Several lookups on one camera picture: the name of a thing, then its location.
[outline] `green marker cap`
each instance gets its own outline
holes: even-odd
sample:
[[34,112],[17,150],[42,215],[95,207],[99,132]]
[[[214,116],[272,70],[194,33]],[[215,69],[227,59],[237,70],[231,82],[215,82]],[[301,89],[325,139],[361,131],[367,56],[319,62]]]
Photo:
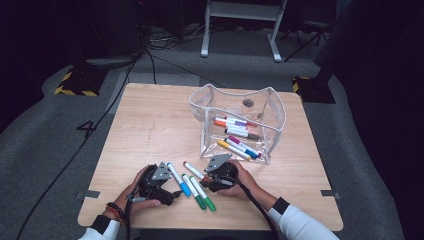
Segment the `green marker cap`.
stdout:
[[205,200],[205,203],[206,203],[206,205],[208,206],[208,208],[209,208],[212,212],[215,212],[215,211],[216,211],[216,208],[215,208],[215,205],[213,205],[213,202],[211,201],[211,199],[210,199],[209,197],[206,197],[204,200]]
[[196,199],[197,203],[199,204],[200,208],[201,208],[202,210],[206,210],[206,205],[205,205],[205,202],[203,202],[202,197],[201,197],[200,195],[197,195],[197,196],[195,197],[195,199]]

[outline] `wooden table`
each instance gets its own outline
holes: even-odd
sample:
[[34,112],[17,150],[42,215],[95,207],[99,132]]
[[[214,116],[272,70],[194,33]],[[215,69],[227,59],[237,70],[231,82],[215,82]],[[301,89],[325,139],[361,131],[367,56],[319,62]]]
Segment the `wooden table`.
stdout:
[[[84,200],[78,222],[89,226],[109,201],[130,184],[147,164],[172,162],[179,174],[191,173],[190,162],[204,169],[209,159],[199,156],[201,124],[191,113],[189,96],[198,88],[128,84],[105,142],[89,190],[98,198]],[[225,89],[241,93],[246,90]],[[242,162],[256,181],[275,196],[316,218],[333,231],[343,222],[333,196],[301,100],[295,93],[279,93],[287,112],[282,137],[270,165]],[[174,179],[163,189],[179,190]],[[182,194],[171,206],[146,209],[131,222],[134,228],[269,230],[259,210],[249,201],[222,197],[206,190],[217,211],[202,211],[194,198]]]

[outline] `clear plastic bag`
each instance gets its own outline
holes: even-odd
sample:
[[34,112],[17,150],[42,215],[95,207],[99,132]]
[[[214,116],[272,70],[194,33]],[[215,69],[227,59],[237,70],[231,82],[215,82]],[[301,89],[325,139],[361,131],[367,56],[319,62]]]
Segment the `clear plastic bag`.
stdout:
[[[202,126],[200,157],[231,152],[235,159],[270,164],[271,152],[280,140],[286,121],[284,104],[272,87],[234,94],[207,84],[196,90],[189,102]],[[246,158],[220,145],[223,140],[228,143],[234,137],[242,142],[237,147],[240,151],[256,153],[256,158]]]

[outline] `gray floor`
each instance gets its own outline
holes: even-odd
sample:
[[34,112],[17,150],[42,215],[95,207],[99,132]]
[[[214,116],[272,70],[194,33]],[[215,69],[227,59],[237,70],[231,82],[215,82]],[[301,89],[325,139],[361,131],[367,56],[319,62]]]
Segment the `gray floor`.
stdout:
[[[217,32],[211,36],[208,58],[200,57],[200,38],[169,50],[150,52],[155,56],[157,74],[189,74],[200,79],[200,86],[212,82],[225,88],[271,86],[277,91],[293,91],[291,80],[294,76],[316,75],[319,68],[313,59],[322,45],[310,45],[291,61],[275,63],[265,37],[268,32],[270,30]],[[301,37],[306,39],[308,35],[301,34]],[[283,57],[298,46],[295,35],[277,41],[277,45]],[[100,118],[126,70],[109,71],[99,97],[54,95],[69,67],[48,78],[43,86],[45,98],[0,135],[1,239],[16,238],[37,199],[84,140],[84,132],[76,131],[76,127]],[[147,54],[137,62],[132,74],[130,82],[137,81],[137,74],[152,74]],[[172,84],[191,84],[178,79],[176,77]],[[336,104],[304,103],[304,108],[333,190],[341,196],[337,204],[344,228],[336,234],[341,239],[403,239],[393,199],[356,132],[343,86],[335,77],[329,85]],[[45,195],[21,239],[77,239],[82,236],[85,228],[77,222],[82,201],[75,195],[88,188],[113,117],[113,114],[106,115]],[[173,233],[146,232],[150,237],[144,239],[175,239],[175,235],[170,234]],[[124,236],[125,231],[121,230],[118,239]],[[255,239],[254,234],[240,236]]]

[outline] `white sleeve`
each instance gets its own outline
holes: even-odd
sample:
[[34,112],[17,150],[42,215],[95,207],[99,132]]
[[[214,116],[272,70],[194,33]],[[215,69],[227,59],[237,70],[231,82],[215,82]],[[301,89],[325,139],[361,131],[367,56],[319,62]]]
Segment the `white sleeve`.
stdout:
[[119,226],[119,222],[98,215],[93,225],[87,228],[80,240],[114,240],[118,235]]
[[268,216],[274,220],[289,240],[339,239],[330,229],[299,208],[288,205],[282,209],[281,204],[280,208],[275,207],[277,203],[268,211]]

